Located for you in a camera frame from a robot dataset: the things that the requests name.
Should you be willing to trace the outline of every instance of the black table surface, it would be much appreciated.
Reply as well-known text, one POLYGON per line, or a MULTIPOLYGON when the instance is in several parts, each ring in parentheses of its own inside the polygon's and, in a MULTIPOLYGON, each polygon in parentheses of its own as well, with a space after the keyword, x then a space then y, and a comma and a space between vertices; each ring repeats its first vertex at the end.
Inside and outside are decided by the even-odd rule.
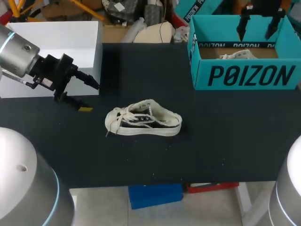
POLYGON ((50 97, 0 100, 69 188, 276 180, 301 135, 301 93, 195 91, 183 44, 104 44, 100 95, 79 113, 50 97), (152 98, 183 118, 174 137, 119 136, 106 114, 152 98))

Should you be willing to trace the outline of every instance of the sneaker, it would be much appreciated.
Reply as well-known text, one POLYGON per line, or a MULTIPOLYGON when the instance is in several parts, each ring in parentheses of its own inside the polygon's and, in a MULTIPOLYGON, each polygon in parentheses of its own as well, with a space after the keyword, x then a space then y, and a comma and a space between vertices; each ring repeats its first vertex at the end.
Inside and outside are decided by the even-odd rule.
POLYGON ((257 59, 250 50, 244 49, 231 55, 220 55, 220 59, 257 59))
POLYGON ((143 100, 124 108, 116 107, 107 114, 104 122, 108 133, 125 136, 153 134, 165 137, 177 135, 181 123, 180 115, 161 107, 154 100, 143 100))

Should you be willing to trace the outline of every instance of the metal cylinder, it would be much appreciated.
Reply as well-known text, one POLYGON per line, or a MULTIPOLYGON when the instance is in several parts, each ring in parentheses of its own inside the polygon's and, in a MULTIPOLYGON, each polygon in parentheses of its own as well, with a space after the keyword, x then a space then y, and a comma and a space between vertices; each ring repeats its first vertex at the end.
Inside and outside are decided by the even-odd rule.
POLYGON ((0 147, 0 225, 71 226, 72 196, 30 141, 0 128, 0 147))
POLYGON ((269 201, 269 217, 273 226, 301 225, 301 137, 285 160, 269 201))
POLYGON ((5 26, 0 25, 0 65, 24 77, 37 61, 40 49, 5 26))

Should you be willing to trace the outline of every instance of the cardboard box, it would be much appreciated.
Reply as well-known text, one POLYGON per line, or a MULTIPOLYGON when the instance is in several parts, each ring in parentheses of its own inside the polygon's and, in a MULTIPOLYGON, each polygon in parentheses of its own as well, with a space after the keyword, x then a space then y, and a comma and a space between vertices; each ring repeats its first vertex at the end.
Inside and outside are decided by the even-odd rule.
POLYGON ((301 79, 301 42, 287 17, 281 19, 278 30, 266 40, 271 20, 251 16, 240 41, 236 31, 240 16, 193 16, 188 53, 194 88, 295 89, 301 79), (206 53, 203 47, 211 51, 206 53), (217 59, 242 48, 250 49, 258 59, 217 59))
MULTIPOLYGON (((102 23, 98 21, 13 23, 8 28, 40 48, 40 55, 60 59, 65 53, 72 57, 79 70, 91 74, 100 82, 102 64, 102 23)), ((32 77, 25 75, 25 81, 32 77)), ((98 95, 99 91, 72 77, 65 91, 69 96, 98 95)), ((0 97, 52 97, 54 92, 37 86, 31 89, 4 77, 0 82, 0 97)))
POLYGON ((180 0, 174 11, 189 23, 193 15, 211 15, 221 2, 222 0, 180 0))
POLYGON ((103 43, 120 43, 129 27, 121 25, 105 25, 103 27, 103 43))

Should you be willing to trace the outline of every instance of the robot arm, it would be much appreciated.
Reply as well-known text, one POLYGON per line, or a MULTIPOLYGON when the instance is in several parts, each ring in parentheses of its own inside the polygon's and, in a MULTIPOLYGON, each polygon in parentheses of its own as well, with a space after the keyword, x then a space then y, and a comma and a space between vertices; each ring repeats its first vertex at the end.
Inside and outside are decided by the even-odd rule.
POLYGON ((56 59, 51 55, 43 58, 39 55, 39 47, 2 25, 0 25, 0 46, 0 66, 20 78, 26 74, 30 75, 33 77, 33 83, 25 82, 3 72, 4 76, 32 89, 41 85, 55 91, 55 101, 68 103, 76 110, 89 111, 92 109, 85 103, 68 97, 64 92, 72 76, 82 80, 88 86, 99 89, 99 84, 91 75, 78 71, 78 67, 72 64, 71 57, 63 54, 61 59, 56 59))

